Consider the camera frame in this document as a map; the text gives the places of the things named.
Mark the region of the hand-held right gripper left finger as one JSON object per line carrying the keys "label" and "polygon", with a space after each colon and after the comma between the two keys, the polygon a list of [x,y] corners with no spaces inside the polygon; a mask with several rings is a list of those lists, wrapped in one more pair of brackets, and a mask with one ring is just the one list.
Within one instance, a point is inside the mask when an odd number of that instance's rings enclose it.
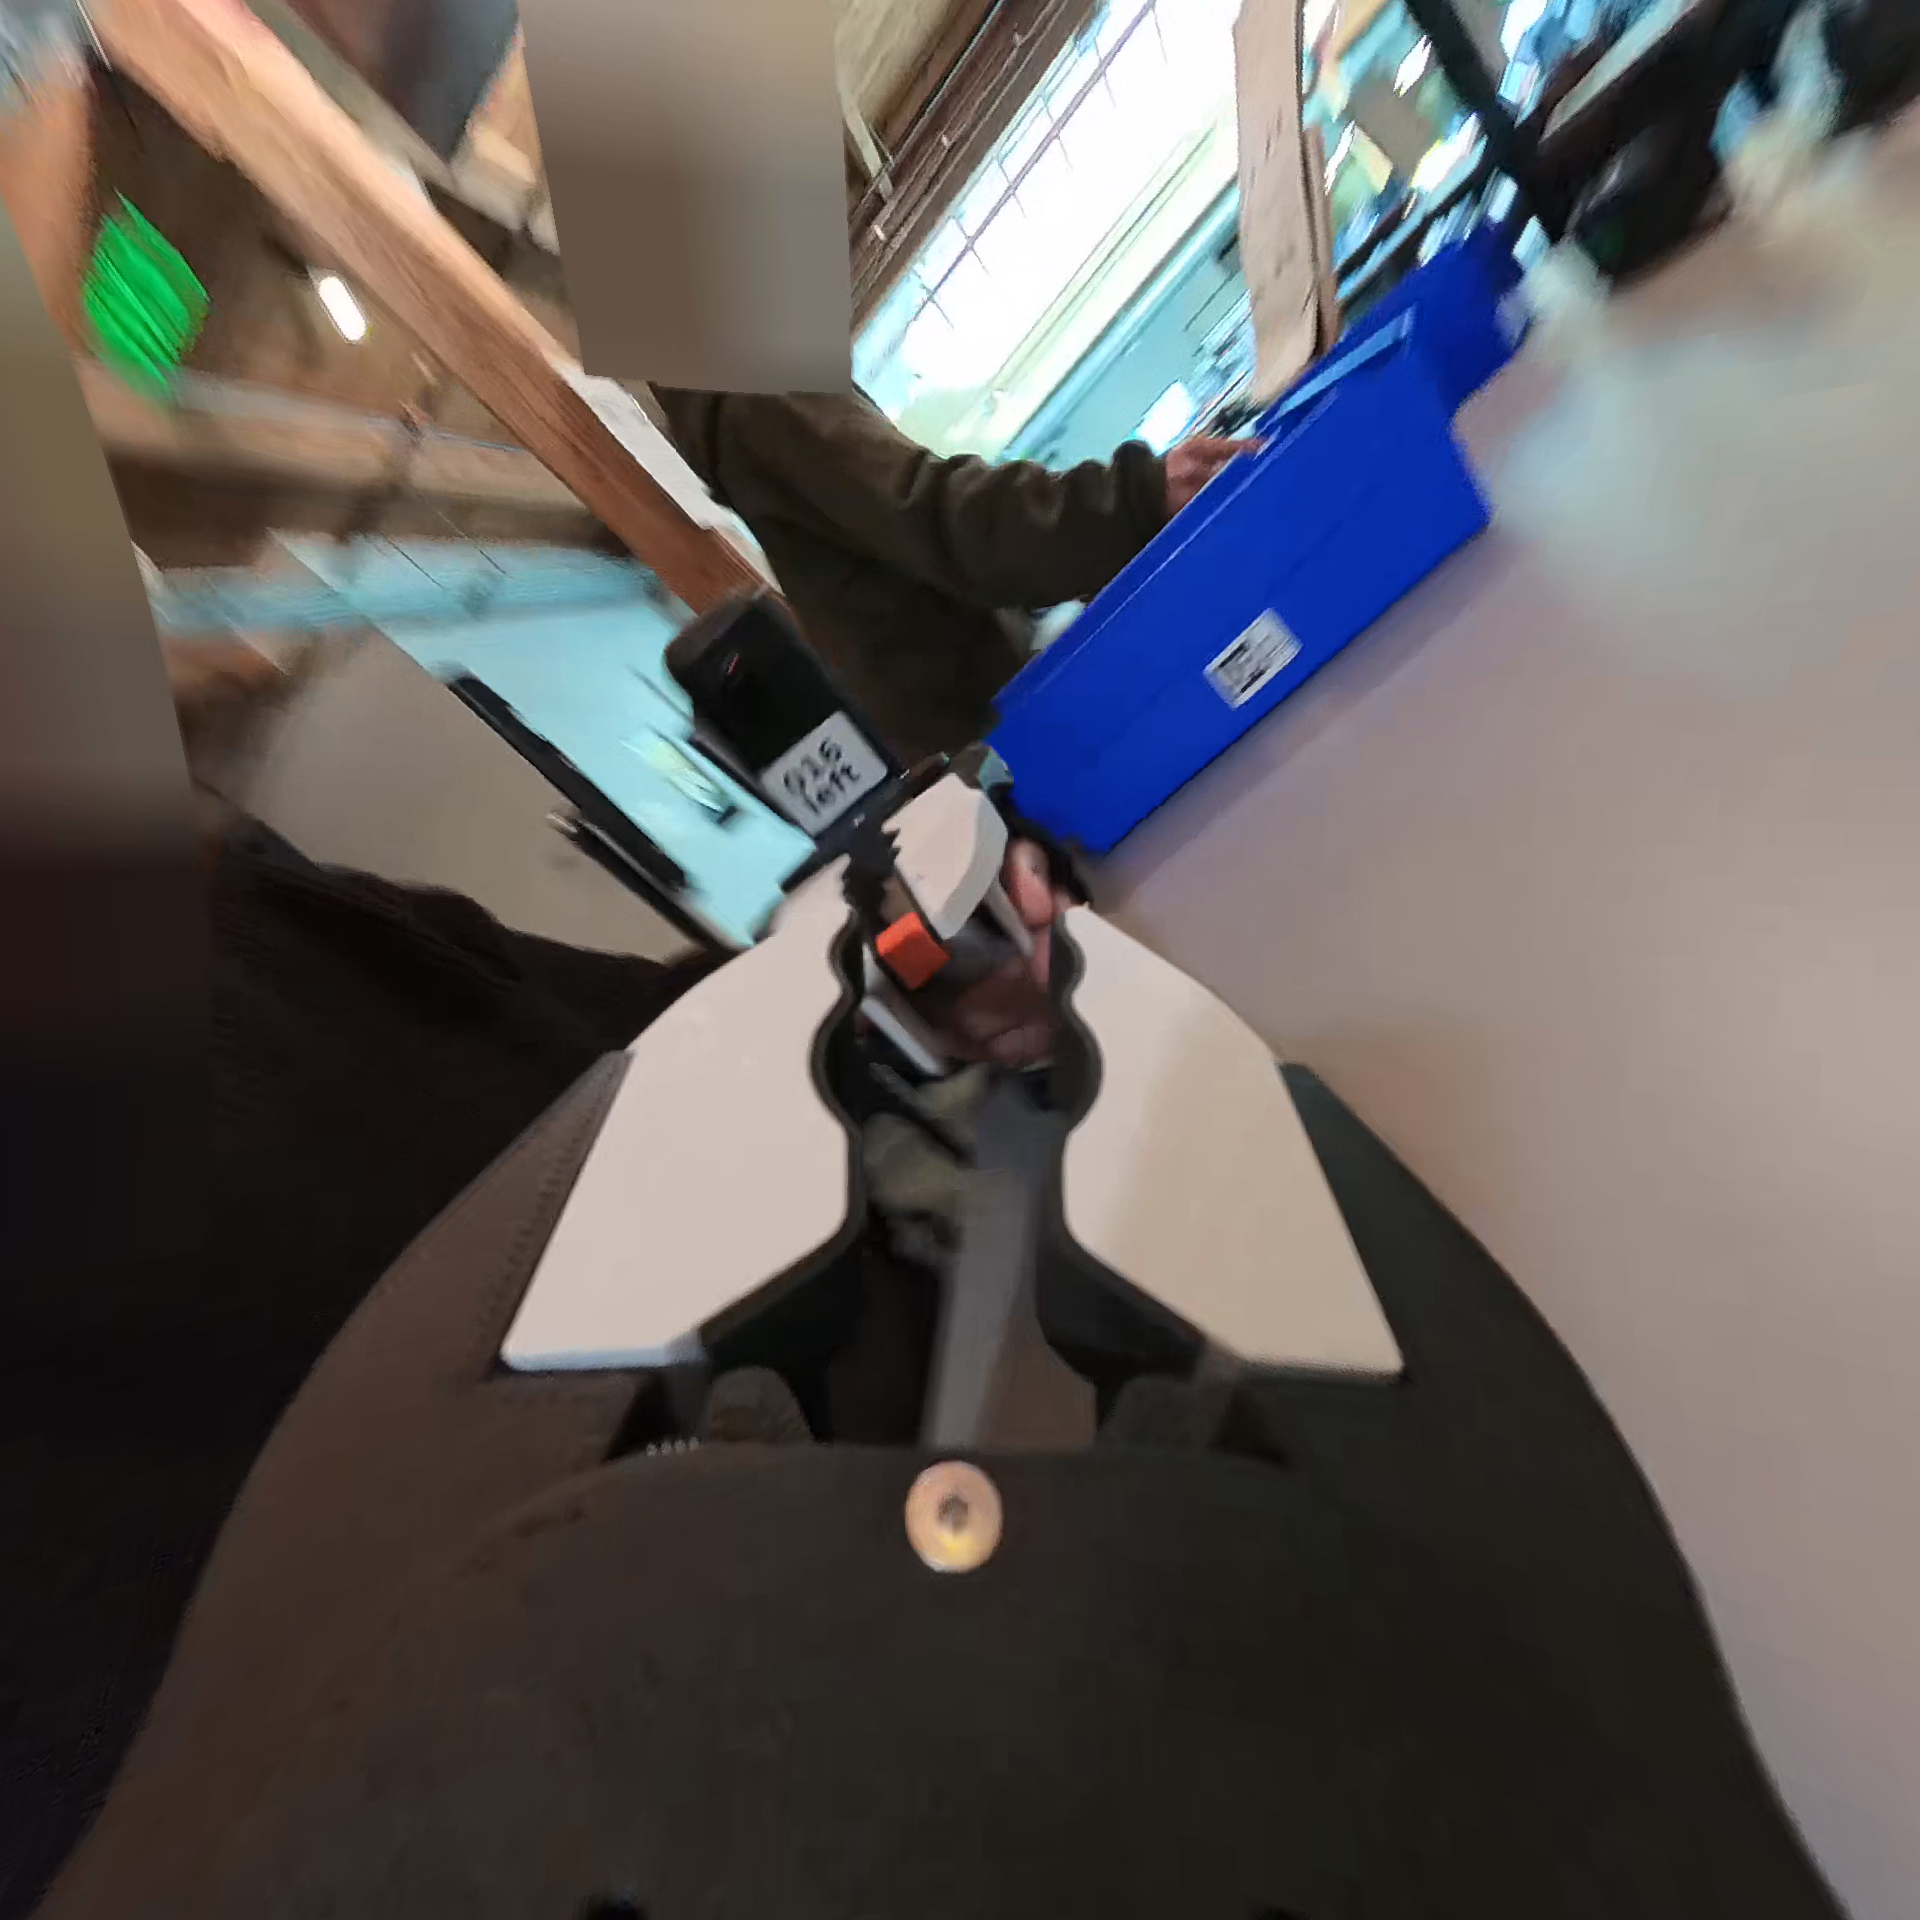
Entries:
{"label": "hand-held right gripper left finger", "polygon": [[857,1135],[832,1081],[851,930],[841,896],[790,896],[628,1044],[504,1335],[510,1371],[707,1359],[851,1249]]}

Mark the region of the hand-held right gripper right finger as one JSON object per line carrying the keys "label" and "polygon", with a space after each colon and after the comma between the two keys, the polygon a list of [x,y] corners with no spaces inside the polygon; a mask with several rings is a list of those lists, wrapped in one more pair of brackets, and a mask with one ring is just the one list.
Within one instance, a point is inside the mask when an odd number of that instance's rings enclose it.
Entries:
{"label": "hand-held right gripper right finger", "polygon": [[1222,1000],[1077,906],[1052,947],[1091,1091],[1070,1092],[1068,1250],[1222,1359],[1398,1375],[1401,1346],[1268,1044]]}

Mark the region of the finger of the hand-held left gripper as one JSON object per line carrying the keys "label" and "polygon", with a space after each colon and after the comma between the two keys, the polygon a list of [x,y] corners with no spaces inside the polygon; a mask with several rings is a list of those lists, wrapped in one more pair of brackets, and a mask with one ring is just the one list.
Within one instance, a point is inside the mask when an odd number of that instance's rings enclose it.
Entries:
{"label": "finger of the hand-held left gripper", "polygon": [[952,965],[997,965],[1028,940],[1002,890],[1010,831],[994,797],[938,780],[893,816],[893,875],[905,901],[952,949]]}
{"label": "finger of the hand-held left gripper", "polygon": [[956,1059],[944,1033],[890,981],[867,984],[857,1010],[907,1069],[918,1076],[952,1076],[956,1072]]}

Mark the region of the blue bin with tag label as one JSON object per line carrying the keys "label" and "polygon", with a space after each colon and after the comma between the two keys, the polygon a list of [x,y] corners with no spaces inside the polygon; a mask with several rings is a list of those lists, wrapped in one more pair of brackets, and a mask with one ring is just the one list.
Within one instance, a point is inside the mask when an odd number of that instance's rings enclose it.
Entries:
{"label": "blue bin with tag label", "polygon": [[1091,855],[1478,540],[1491,506],[1404,320],[1344,352],[998,695],[1014,807]]}

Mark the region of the person's left hand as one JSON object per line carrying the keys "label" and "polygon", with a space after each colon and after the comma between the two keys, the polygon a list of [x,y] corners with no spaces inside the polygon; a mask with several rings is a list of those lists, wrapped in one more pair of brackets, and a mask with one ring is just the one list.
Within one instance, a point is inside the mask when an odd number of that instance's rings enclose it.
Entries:
{"label": "person's left hand", "polygon": [[1024,927],[1026,954],[1008,951],[994,972],[960,985],[938,977],[918,1001],[941,1050],[957,1064],[1028,1068],[1052,1053],[1052,938],[1077,893],[1059,884],[1050,851],[1026,836],[1008,847],[1002,890]]}

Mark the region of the white paper notice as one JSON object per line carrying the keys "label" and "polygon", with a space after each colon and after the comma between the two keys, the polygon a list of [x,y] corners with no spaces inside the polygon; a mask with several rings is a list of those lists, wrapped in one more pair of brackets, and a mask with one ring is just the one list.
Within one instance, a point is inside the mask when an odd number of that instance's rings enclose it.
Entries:
{"label": "white paper notice", "polygon": [[644,402],[620,381],[593,375],[569,360],[557,362],[557,372],[685,516],[708,530],[725,524],[725,509],[718,508],[704,480],[688,467],[678,447],[662,433]]}

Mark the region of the metal conduit pipes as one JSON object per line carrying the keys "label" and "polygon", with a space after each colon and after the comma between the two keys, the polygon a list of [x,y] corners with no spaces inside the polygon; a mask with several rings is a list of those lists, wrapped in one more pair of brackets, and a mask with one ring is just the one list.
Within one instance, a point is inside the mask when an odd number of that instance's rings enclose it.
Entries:
{"label": "metal conduit pipes", "polygon": [[212,633],[325,633],[386,628],[393,623],[461,626],[494,618],[531,618],[618,605],[651,605],[656,588],[633,570],[569,573],[489,573],[435,584],[382,579],[329,585],[258,581],[225,571],[165,573],[148,589],[156,626],[176,639]]}

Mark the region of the wooden support beam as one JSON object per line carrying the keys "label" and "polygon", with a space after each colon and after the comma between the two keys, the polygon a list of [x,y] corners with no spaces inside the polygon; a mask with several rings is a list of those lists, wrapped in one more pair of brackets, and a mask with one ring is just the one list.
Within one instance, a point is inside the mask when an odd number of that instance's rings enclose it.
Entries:
{"label": "wooden support beam", "polygon": [[571,385],[560,345],[268,23],[229,2],[86,13],[115,71],[251,181],[666,589],[697,612],[760,589],[760,571],[620,441]]}

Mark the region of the cardboard sign board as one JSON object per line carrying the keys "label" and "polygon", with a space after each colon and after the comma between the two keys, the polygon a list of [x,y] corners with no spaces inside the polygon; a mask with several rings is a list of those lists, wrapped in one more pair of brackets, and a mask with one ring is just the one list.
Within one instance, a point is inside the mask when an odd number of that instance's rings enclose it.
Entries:
{"label": "cardboard sign board", "polygon": [[1278,401],[1340,335],[1318,132],[1306,123],[1306,4],[1244,2],[1233,23],[1238,265],[1258,407]]}

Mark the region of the green exit sign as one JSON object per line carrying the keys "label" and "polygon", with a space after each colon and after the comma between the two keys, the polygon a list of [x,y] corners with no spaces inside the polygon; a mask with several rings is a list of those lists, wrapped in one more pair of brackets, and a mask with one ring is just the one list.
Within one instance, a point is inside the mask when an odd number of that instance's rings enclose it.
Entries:
{"label": "green exit sign", "polygon": [[81,297],[98,362],[133,392],[169,399],[201,340],[208,290],[128,197],[102,212]]}

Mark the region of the plain blue storage bin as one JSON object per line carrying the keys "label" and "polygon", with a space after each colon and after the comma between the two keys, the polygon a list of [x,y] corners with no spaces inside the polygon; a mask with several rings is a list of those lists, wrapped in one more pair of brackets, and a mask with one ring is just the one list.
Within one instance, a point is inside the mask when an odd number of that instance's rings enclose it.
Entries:
{"label": "plain blue storage bin", "polygon": [[1477,224],[1374,299],[1333,352],[1262,410],[1254,425],[1278,431],[1284,417],[1393,345],[1413,354],[1446,417],[1456,418],[1506,369],[1530,331],[1521,280],[1517,234],[1492,223]]}

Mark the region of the black support pole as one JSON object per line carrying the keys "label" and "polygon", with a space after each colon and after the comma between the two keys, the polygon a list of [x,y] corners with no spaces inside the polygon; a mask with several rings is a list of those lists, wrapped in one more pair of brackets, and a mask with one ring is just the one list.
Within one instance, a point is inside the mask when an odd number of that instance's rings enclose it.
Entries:
{"label": "black support pole", "polygon": [[1502,98],[1500,82],[1482,57],[1468,19],[1456,2],[1406,2],[1410,20],[1432,47],[1432,57],[1459,100],[1477,117],[1486,148],[1500,176],[1517,188],[1521,204],[1548,243],[1560,247],[1569,234],[1569,207],[1539,154],[1539,138],[1526,132]]}

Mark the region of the grey ceiling duct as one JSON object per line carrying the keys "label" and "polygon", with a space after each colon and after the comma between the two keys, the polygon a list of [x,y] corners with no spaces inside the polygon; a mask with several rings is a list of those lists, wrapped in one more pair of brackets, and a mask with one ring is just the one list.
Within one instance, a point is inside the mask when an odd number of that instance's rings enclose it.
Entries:
{"label": "grey ceiling duct", "polygon": [[254,11],[296,23],[345,61],[441,160],[464,145],[520,29],[514,2],[282,2]]}

